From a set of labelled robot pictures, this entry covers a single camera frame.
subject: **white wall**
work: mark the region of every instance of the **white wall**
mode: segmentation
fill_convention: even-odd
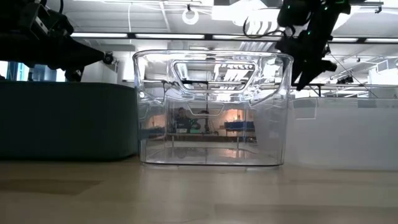
[[[133,82],[123,82],[123,80],[134,79],[134,66],[132,63],[132,56],[135,52],[114,52],[118,59],[118,84],[134,87]]]
[[[301,98],[290,102],[285,163],[398,170],[398,100]]]
[[[92,63],[85,67],[82,82],[117,83],[118,74],[103,62]]]
[[[375,67],[370,69],[368,74],[369,84],[398,85],[398,69],[396,68],[377,72]],[[370,98],[397,98],[398,96],[398,88],[371,88],[371,91],[372,93],[369,94]]]

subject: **person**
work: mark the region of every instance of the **person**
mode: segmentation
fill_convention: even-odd
[[[187,133],[189,133],[189,130],[191,129],[191,122],[189,118],[187,118],[187,114],[184,108],[178,109],[178,114],[175,121],[177,129],[186,129]]]
[[[175,120],[176,128],[186,129],[187,133],[190,133],[191,129],[200,129],[200,124],[195,119],[188,118],[185,109],[182,107],[178,109],[178,115]]]

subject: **transparent container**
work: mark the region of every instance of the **transparent container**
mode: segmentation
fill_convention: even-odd
[[[290,56],[148,50],[133,61],[142,162],[283,164]]]

